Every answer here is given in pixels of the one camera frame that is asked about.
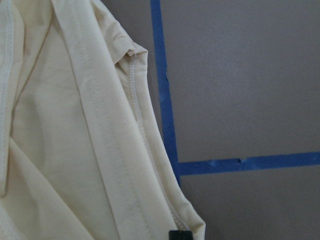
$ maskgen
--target beige cloth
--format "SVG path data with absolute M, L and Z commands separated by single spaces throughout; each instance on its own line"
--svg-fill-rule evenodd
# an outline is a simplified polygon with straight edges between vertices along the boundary
M 100 1 L 1 1 L 0 240 L 204 239 L 157 127 L 147 54 Z

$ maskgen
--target tape strip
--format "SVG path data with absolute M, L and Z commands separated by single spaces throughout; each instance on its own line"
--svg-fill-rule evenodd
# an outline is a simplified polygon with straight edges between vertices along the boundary
M 167 59 L 160 0 L 150 0 L 153 29 L 155 63 L 158 78 L 163 143 L 169 157 L 175 178 L 180 185 L 178 154 L 174 118 L 167 79 Z
M 320 165 L 320 152 L 180 162 L 181 175 L 216 174 Z

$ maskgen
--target horizontal blue tape strip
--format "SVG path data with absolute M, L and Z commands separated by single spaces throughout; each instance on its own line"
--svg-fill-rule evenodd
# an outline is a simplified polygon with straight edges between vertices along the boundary
M 215 174 L 320 165 L 320 152 L 180 162 L 180 175 Z
M 169 157 L 175 178 L 180 185 L 174 118 L 172 112 L 169 81 L 167 79 L 167 59 L 160 0 L 150 0 L 150 6 L 155 63 L 160 98 L 163 143 L 166 153 Z

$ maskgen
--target black object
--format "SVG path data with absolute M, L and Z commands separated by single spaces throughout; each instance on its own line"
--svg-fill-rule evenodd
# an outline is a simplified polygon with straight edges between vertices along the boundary
M 169 231 L 169 240 L 194 240 L 194 236 L 192 231 L 171 230 Z

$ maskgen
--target vertical blue tape strip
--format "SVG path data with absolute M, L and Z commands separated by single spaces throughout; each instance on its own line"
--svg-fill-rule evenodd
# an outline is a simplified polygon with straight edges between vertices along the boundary
M 181 175 L 200 175 L 312 165 L 320 165 L 320 152 L 180 162 L 179 170 Z
M 167 79 L 167 59 L 160 0 L 150 0 L 155 62 L 159 87 L 163 142 L 177 182 L 180 185 L 174 118 Z

